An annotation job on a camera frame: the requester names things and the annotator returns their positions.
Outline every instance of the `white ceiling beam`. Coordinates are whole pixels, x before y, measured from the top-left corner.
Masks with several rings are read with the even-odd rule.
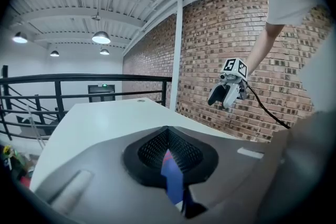
[[[38,19],[48,19],[48,18],[56,18],[56,17],[79,17],[79,18],[91,18],[91,16],[94,16],[97,13],[97,10],[95,8],[49,8],[49,9],[42,9],[42,10],[36,10],[34,12],[29,12],[22,14],[18,17],[16,17],[13,21],[13,23],[17,23],[20,21],[23,22],[30,22],[32,20],[38,20]],[[130,26],[133,26],[135,28],[141,28],[144,26],[145,22],[135,19],[133,17],[116,13],[116,12],[108,12],[106,10],[101,10],[99,12],[99,16],[102,20],[110,20],[115,22],[124,23]]]
[[[34,38],[34,42],[42,42],[42,41],[51,41],[57,39],[88,39],[91,40],[93,34],[91,33],[81,33],[81,32],[61,32],[61,33],[46,33],[36,35]],[[121,37],[114,37],[110,36],[112,43],[119,43],[119,44],[128,44],[131,40]]]

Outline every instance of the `gray surface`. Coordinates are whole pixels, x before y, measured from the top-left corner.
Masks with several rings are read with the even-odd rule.
[[[50,203],[79,170],[87,170],[94,174],[93,179],[68,215],[87,224],[249,223],[255,220],[259,204],[280,163],[284,139],[280,139],[281,143],[274,139],[274,144],[261,144],[177,127],[187,135],[208,143],[219,155],[218,166],[210,178],[190,186],[194,201],[207,207],[208,211],[187,220],[171,203],[164,189],[138,184],[122,164],[122,152],[126,146],[157,129],[91,146],[53,172],[36,194]],[[237,153],[241,147],[265,155],[262,159],[242,155]]]
[[[319,112],[299,120],[290,129],[290,140],[283,153],[285,162],[260,206],[261,223],[287,214],[319,183],[336,146],[335,119],[336,111]]]
[[[36,195],[50,199],[80,169],[94,174],[91,184],[69,215],[85,223],[179,223],[184,218],[164,189],[145,187],[122,166],[122,151],[131,142],[157,130],[150,129],[96,144],[52,173]]]
[[[222,201],[223,197],[239,186],[259,162],[259,159],[239,154],[237,150],[244,147],[263,153],[267,146],[264,143],[218,138],[181,127],[177,129],[209,144],[218,153],[218,166],[210,178],[189,187],[194,201],[208,208]]]
[[[315,111],[329,112],[336,109],[336,27],[318,51],[299,72],[303,88],[314,104]]]

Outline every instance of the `black metal railing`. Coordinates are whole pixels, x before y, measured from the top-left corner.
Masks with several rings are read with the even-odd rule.
[[[87,93],[87,94],[62,94],[61,83],[63,81],[157,81],[162,82],[161,90],[153,91],[137,91],[137,92],[117,92],[117,93]],[[40,123],[36,124],[38,129],[52,130],[56,128],[57,124],[46,124],[45,119],[60,122],[68,111],[64,110],[63,99],[69,98],[92,98],[100,97],[103,100],[104,97],[116,97],[123,95],[135,95],[135,94],[149,94],[149,93],[161,93],[162,99],[157,100],[157,103],[166,105],[166,90],[167,82],[171,82],[171,77],[156,77],[156,76],[141,76],[141,75],[123,75],[123,74],[43,74],[35,76],[24,76],[24,77],[12,77],[12,78],[2,78],[0,79],[0,87],[4,89],[5,95],[2,95],[0,90],[0,124],[3,124],[5,131],[0,130],[0,133],[7,134],[8,138],[12,140],[12,136],[24,137],[24,138],[35,138],[26,137],[18,134],[10,133],[8,130],[8,125],[21,126],[21,127],[31,127],[27,123],[16,123],[5,121],[5,115],[8,113],[18,113],[18,114],[34,114],[38,115]],[[14,90],[10,84],[19,83],[32,83],[32,82],[54,82],[55,84],[55,95],[30,95],[23,96],[16,90]],[[14,91],[17,95],[10,95],[9,89]],[[54,111],[49,111],[40,105],[41,99],[56,99],[57,107]],[[23,105],[28,105],[22,100],[29,101],[36,107],[28,105],[31,109],[30,111],[22,108],[18,104],[14,104],[12,100],[15,100]],[[13,110],[12,106],[19,108],[21,110]]]

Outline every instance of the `white pole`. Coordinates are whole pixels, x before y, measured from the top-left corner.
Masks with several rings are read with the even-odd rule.
[[[182,21],[183,21],[183,0],[177,0],[173,79],[172,79],[172,90],[170,94],[170,109],[173,111],[176,110],[178,75],[180,73]]]

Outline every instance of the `pendant light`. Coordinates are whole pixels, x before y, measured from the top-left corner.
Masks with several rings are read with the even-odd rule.
[[[16,35],[13,37],[13,41],[16,43],[27,43],[27,35],[23,32],[17,32]]]
[[[110,53],[109,53],[108,50],[106,50],[106,49],[102,49],[102,50],[100,51],[100,54],[102,54],[102,55],[109,55]]]
[[[111,42],[109,35],[105,31],[99,31],[95,33],[92,40],[99,44],[108,44]]]
[[[50,56],[51,56],[51,57],[59,57],[59,53],[58,53],[58,51],[53,50],[53,51],[51,52]]]
[[[92,16],[92,19],[97,22],[97,26],[98,26],[98,22],[101,19],[99,16],[99,9],[100,9],[99,5],[100,5],[100,0],[97,0],[97,14],[96,16]],[[111,42],[109,35],[105,31],[96,32],[94,36],[92,37],[92,40],[99,44],[108,44]],[[104,55],[109,54],[107,50],[101,50],[100,53],[102,54],[103,51],[104,51],[103,53]]]

